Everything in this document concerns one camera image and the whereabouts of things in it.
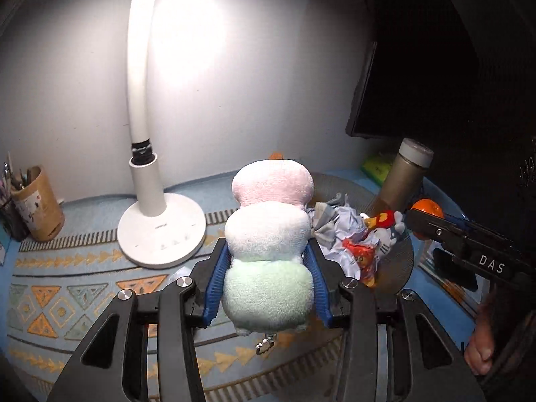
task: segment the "white wall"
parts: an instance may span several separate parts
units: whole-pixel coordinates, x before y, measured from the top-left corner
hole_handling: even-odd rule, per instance
[[[129,4],[26,0],[0,38],[0,137],[16,166],[45,165],[58,197],[133,191]],[[164,185],[273,151],[357,167],[375,147],[344,133],[367,31],[364,11],[310,0],[157,0],[148,101]]]

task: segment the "orange fruit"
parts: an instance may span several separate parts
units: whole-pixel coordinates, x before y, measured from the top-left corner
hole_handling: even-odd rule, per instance
[[[431,199],[420,199],[415,204],[413,204],[412,209],[421,210],[422,212],[431,214],[432,216],[440,217],[441,219],[445,218],[445,216],[443,215],[443,210],[441,210],[441,207],[439,207],[437,202],[432,201]],[[419,240],[429,239],[429,237],[425,237],[422,234],[418,234],[415,232],[414,232],[414,235]]]

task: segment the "silver bolt head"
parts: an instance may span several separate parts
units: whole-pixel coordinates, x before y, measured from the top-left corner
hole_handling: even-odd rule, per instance
[[[351,278],[348,276],[344,280],[341,281],[341,284],[343,287],[346,287],[347,289],[355,289],[357,285],[359,284],[359,281],[355,278]]]
[[[402,298],[405,300],[415,300],[415,292],[413,290],[402,290]]]
[[[132,297],[132,290],[130,289],[123,289],[121,290],[118,294],[117,294],[117,297],[120,299],[120,300],[127,300],[127,299],[130,299]]]
[[[188,287],[190,284],[192,284],[192,279],[189,276],[182,276],[177,280],[179,287]]]

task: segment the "desk lamp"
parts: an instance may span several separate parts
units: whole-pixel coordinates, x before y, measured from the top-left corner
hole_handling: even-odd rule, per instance
[[[123,214],[117,239],[128,259],[152,268],[175,266],[202,245],[206,220],[195,201],[164,193],[147,128],[147,52],[155,0],[132,0],[127,38],[127,91],[137,202]]]

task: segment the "lamp base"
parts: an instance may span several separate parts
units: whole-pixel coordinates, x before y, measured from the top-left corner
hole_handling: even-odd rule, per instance
[[[192,257],[205,239],[206,219],[199,204],[176,193],[164,197],[166,208],[161,215],[145,216],[135,202],[119,221],[119,246],[139,266],[176,266]]]

